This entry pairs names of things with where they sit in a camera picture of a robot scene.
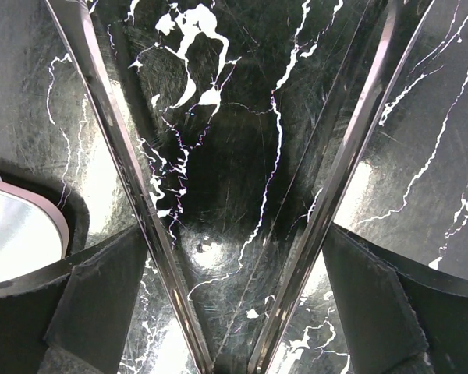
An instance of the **metal rod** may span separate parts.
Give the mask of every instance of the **metal rod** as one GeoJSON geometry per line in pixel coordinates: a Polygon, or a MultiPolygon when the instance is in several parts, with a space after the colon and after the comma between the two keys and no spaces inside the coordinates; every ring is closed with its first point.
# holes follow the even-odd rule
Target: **metal rod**
{"type": "Polygon", "coordinates": [[[129,134],[105,69],[94,27],[84,0],[45,0],[62,41],[80,74],[97,122],[121,178],[149,252],[201,374],[213,371],[206,340],[176,265],[168,234],[152,204],[129,140],[129,134]]]}
{"type": "MultiPolygon", "coordinates": [[[[324,237],[339,208],[350,177],[362,157],[374,126],[380,118],[381,110],[413,47],[431,4],[431,0],[388,2],[387,19],[372,67],[316,208],[296,249],[294,260],[285,273],[268,321],[255,345],[248,365],[249,374],[261,374],[268,370],[321,252],[324,237]]],[[[342,87],[335,84],[328,96],[331,97],[340,90],[342,87]]],[[[332,102],[327,102],[323,111],[327,110],[326,105],[329,108],[333,106],[332,102]]],[[[332,112],[333,110],[330,110],[322,120],[334,121],[335,116],[331,115],[332,112]]]]}

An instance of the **tongs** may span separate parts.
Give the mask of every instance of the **tongs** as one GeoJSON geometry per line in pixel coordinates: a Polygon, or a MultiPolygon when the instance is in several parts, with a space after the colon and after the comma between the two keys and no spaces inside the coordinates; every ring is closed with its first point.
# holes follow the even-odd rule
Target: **tongs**
{"type": "MultiPolygon", "coordinates": [[[[143,173],[129,140],[117,105],[84,0],[46,0],[69,56],[80,74],[90,104],[101,128],[123,188],[161,282],[175,311],[184,337],[201,374],[214,372],[214,363],[193,306],[187,298],[168,234],[161,226],[143,173]]],[[[377,124],[385,102],[416,40],[433,0],[370,0],[360,20],[343,63],[328,93],[317,126],[333,124],[347,96],[350,81],[360,67],[363,39],[387,12],[372,66],[356,103],[346,134],[335,156],[296,253],[286,267],[268,321],[253,350],[247,372],[266,373],[282,335],[297,306],[300,294],[321,252],[330,224],[339,208],[349,180],[377,124]]]]}

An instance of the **black marble surface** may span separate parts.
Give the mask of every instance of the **black marble surface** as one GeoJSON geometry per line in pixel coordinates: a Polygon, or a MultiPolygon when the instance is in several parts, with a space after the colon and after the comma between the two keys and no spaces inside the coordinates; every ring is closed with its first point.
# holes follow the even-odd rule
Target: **black marble surface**
{"type": "MultiPolygon", "coordinates": [[[[321,186],[317,170],[325,173],[347,124],[346,111],[335,128],[311,136],[364,4],[89,2],[209,348],[232,372],[249,357],[321,186]],[[126,82],[144,101],[123,96],[121,76],[134,78],[126,82]],[[186,97],[191,82],[196,91],[186,97]],[[148,122],[133,123],[136,106],[148,122]]],[[[435,2],[389,102],[335,222],[468,278],[468,1],[435,2]]],[[[87,233],[73,251],[133,223],[39,0],[0,2],[2,169],[48,185],[60,207],[73,206],[87,233]]],[[[195,372],[151,261],[141,284],[119,372],[195,372]]],[[[271,372],[352,372],[321,260],[271,372]]]]}

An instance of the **shiny metal bar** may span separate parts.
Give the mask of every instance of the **shiny metal bar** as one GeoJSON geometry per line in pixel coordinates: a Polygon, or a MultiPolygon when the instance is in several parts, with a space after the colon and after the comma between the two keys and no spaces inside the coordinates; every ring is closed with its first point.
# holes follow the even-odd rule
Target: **shiny metal bar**
{"type": "MultiPolygon", "coordinates": [[[[249,374],[265,373],[269,368],[303,287],[321,252],[324,237],[345,195],[350,177],[362,157],[380,118],[381,110],[413,47],[431,4],[431,0],[390,0],[388,2],[387,19],[366,83],[316,208],[296,250],[296,255],[285,273],[271,315],[255,345],[248,364],[249,374]]],[[[339,91],[344,90],[336,83],[328,97],[339,95],[339,91]]],[[[335,120],[338,112],[330,109],[332,107],[334,103],[331,99],[324,105],[321,123],[335,120]]]]}
{"type": "Polygon", "coordinates": [[[187,300],[187,290],[176,266],[168,234],[161,226],[145,187],[126,125],[112,92],[87,4],[84,0],[45,1],[83,80],[123,188],[144,233],[197,369],[201,374],[211,373],[213,364],[206,340],[194,309],[187,300]]]}

